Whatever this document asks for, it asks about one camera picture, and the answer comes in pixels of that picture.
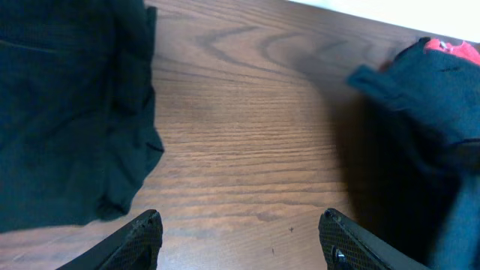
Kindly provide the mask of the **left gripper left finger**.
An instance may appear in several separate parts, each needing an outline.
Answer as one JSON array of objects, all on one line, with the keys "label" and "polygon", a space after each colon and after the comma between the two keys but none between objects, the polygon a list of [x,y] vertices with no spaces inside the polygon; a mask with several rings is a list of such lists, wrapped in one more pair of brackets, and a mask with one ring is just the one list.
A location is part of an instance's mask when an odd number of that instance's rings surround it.
[{"label": "left gripper left finger", "polygon": [[58,270],[155,270],[162,235],[161,215],[149,209]]}]

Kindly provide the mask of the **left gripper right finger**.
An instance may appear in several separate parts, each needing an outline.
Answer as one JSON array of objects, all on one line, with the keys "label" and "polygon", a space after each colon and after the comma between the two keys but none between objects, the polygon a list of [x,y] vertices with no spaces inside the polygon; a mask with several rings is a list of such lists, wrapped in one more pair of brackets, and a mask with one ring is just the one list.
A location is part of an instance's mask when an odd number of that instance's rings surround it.
[{"label": "left gripper right finger", "polygon": [[318,229],[328,270],[428,270],[334,208]]}]

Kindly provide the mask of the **navy blue shorts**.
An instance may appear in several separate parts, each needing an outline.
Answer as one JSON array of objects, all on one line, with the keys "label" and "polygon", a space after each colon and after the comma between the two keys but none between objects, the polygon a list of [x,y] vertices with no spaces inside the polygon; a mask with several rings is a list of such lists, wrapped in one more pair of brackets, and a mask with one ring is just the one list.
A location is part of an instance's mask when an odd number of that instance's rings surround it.
[{"label": "navy blue shorts", "polygon": [[436,50],[423,37],[383,70],[358,67],[347,79],[391,115],[417,168],[457,179],[458,188],[428,258],[433,269],[479,268],[479,65]]}]

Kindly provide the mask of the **folded black shorts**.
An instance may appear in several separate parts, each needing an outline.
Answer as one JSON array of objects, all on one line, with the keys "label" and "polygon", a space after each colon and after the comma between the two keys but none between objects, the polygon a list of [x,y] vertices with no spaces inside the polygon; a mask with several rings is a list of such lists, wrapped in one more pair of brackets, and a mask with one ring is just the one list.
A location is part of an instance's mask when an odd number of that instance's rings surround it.
[{"label": "folded black shorts", "polygon": [[1,0],[1,231],[125,216],[164,152],[157,11],[143,0]]}]

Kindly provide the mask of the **red garment in pile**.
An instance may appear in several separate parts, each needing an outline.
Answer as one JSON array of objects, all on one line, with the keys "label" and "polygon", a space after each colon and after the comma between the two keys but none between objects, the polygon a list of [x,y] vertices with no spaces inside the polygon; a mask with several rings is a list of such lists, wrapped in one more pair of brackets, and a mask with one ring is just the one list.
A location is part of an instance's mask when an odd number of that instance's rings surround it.
[{"label": "red garment in pile", "polygon": [[452,45],[439,39],[430,39],[425,45],[425,50],[436,50],[460,59],[465,59],[476,65],[480,64],[480,55],[470,43],[463,41],[460,45]]}]

